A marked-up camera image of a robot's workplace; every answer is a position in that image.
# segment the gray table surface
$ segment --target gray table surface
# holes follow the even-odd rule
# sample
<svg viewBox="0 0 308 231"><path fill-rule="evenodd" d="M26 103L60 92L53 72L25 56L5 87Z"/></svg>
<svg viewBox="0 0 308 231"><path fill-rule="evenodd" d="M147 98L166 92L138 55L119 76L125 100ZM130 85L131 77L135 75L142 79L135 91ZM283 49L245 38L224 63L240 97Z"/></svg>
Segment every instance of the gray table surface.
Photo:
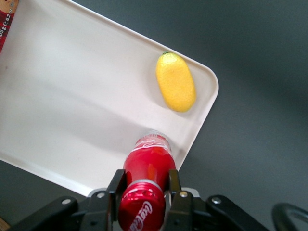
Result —
<svg viewBox="0 0 308 231"><path fill-rule="evenodd" d="M180 169L274 230L271 208L308 210L308 1L75 0L208 67L218 97ZM83 196L0 162L0 217Z"/></svg>

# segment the coca-cola bottle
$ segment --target coca-cola bottle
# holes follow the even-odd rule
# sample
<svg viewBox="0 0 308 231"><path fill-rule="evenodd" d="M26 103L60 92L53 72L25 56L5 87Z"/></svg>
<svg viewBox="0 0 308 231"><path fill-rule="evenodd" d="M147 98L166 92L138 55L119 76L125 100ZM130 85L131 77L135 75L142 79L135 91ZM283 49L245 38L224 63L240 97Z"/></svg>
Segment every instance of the coca-cola bottle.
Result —
<svg viewBox="0 0 308 231"><path fill-rule="evenodd" d="M165 135L151 131L140 138L128 155L124 169L127 189L119 207L124 231L157 231L164 222L169 170L175 169Z"/></svg>

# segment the lemon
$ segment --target lemon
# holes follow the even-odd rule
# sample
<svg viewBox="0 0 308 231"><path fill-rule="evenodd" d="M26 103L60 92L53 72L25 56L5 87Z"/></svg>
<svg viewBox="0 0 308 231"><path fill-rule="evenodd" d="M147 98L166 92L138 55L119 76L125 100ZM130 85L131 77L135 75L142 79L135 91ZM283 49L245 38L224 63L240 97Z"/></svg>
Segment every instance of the lemon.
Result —
<svg viewBox="0 0 308 231"><path fill-rule="evenodd" d="M156 78L166 105L177 112L186 112L196 100L191 72L177 54L164 52L156 65Z"/></svg>

